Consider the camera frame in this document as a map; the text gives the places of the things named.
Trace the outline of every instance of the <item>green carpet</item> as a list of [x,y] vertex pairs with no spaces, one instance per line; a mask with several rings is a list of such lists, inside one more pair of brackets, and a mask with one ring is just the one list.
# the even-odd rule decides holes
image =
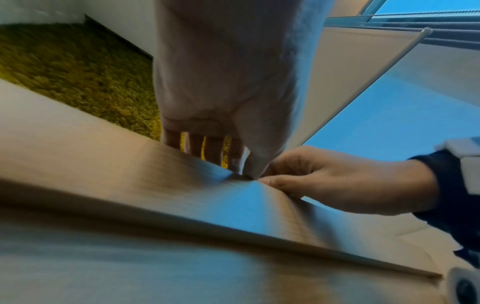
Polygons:
[[160,138],[152,59],[93,23],[1,26],[0,78]]

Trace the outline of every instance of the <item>dark sleeve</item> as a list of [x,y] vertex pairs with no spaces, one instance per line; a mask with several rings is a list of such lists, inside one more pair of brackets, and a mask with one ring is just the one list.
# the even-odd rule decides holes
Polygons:
[[467,192],[460,160],[448,150],[411,159],[421,161],[432,170],[440,189],[436,209],[414,215],[429,225],[450,233],[463,246],[455,254],[478,268],[479,255],[473,252],[480,252],[480,196]]

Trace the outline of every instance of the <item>hand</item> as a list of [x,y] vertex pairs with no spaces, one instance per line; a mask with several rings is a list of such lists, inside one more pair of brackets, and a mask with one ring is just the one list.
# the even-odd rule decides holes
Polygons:
[[332,0],[156,0],[161,141],[258,178],[300,119]]
[[309,146],[282,154],[259,181],[354,213],[426,211],[439,199],[434,174],[419,161],[375,161]]

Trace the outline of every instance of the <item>navy sleeve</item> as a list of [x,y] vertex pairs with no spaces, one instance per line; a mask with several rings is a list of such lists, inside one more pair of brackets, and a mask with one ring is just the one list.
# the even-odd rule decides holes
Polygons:
[[450,233],[463,246],[455,254],[479,267],[480,252],[480,195],[467,192],[460,160],[448,150],[416,156],[434,173],[440,198],[436,209],[414,213],[429,225]]

